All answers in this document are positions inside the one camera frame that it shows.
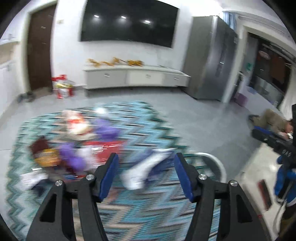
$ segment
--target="large black tv screen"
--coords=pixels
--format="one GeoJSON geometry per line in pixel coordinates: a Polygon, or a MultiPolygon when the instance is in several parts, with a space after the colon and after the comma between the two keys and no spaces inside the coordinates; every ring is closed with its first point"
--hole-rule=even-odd
{"type": "Polygon", "coordinates": [[[81,41],[125,40],[172,46],[178,8],[157,0],[88,0],[81,41]]]}

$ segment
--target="white tv cabinet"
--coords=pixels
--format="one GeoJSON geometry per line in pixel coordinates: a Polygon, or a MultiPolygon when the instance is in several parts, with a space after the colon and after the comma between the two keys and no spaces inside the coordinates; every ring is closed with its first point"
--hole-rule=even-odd
{"type": "Polygon", "coordinates": [[[87,66],[85,90],[127,86],[187,86],[189,75],[175,69],[157,66],[104,65],[87,66]]]}

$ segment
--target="zigzag patterned rug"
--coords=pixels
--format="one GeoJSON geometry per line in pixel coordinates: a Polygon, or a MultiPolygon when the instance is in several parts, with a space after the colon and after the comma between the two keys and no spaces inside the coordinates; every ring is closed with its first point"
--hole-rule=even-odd
{"type": "MultiPolygon", "coordinates": [[[[111,121],[120,128],[120,139],[126,141],[121,157],[120,170],[128,168],[135,155],[146,148],[176,148],[186,161],[193,163],[200,173],[214,178],[206,165],[188,152],[181,138],[173,134],[173,128],[159,117],[148,103],[141,101],[107,104],[111,121]]],[[[95,118],[94,107],[76,109],[85,118],[95,118]]],[[[47,192],[37,197],[32,191],[20,190],[20,174],[30,172],[36,164],[28,146],[39,136],[45,135],[54,146],[67,140],[65,123],[61,113],[32,118],[19,128],[10,160],[7,202],[8,226],[23,241],[30,224],[47,192]]],[[[117,176],[109,196],[98,204],[99,213],[109,240],[184,240],[195,205],[185,199],[175,169],[166,170],[161,180],[150,185],[144,192],[134,193],[125,189],[117,176]]],[[[73,202],[74,225],[77,241],[83,240],[79,221],[78,204],[73,202]]],[[[215,202],[209,240],[216,240],[220,215],[219,202],[215,202]]]]}

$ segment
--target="drawer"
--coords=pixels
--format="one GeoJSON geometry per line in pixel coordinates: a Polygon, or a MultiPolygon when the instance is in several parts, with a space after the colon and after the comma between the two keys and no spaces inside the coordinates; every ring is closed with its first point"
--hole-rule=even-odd
{"type": "Polygon", "coordinates": [[[164,86],[188,86],[189,77],[180,74],[165,74],[164,86]]]}
{"type": "Polygon", "coordinates": [[[99,70],[86,72],[86,89],[126,86],[126,70],[99,70]]]}
{"type": "Polygon", "coordinates": [[[162,86],[163,73],[153,71],[128,71],[127,85],[130,86],[162,86]]]}

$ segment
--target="gray refrigerator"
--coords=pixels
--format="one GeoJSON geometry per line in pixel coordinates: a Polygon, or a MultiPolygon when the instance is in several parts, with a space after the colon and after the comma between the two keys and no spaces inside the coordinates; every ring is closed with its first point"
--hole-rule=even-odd
{"type": "Polygon", "coordinates": [[[237,45],[237,34],[219,17],[194,17],[183,72],[184,91],[196,99],[222,100],[237,45]]]}

